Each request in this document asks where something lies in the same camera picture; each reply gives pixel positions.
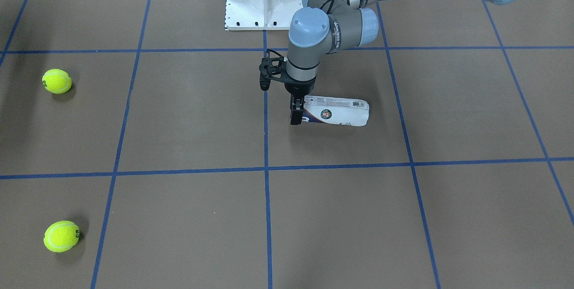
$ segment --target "yellow tennis ball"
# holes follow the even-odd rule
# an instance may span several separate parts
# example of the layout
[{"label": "yellow tennis ball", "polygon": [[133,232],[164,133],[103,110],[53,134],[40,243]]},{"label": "yellow tennis ball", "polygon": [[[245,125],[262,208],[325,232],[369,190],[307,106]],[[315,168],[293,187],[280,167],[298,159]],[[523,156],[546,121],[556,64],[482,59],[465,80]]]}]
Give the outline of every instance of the yellow tennis ball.
[{"label": "yellow tennis ball", "polygon": [[43,244],[52,252],[64,252],[75,246],[79,238],[80,228],[74,222],[59,221],[43,234]]},{"label": "yellow tennis ball", "polygon": [[43,86],[54,94],[62,94],[72,87],[72,79],[63,70],[51,69],[42,76]]}]

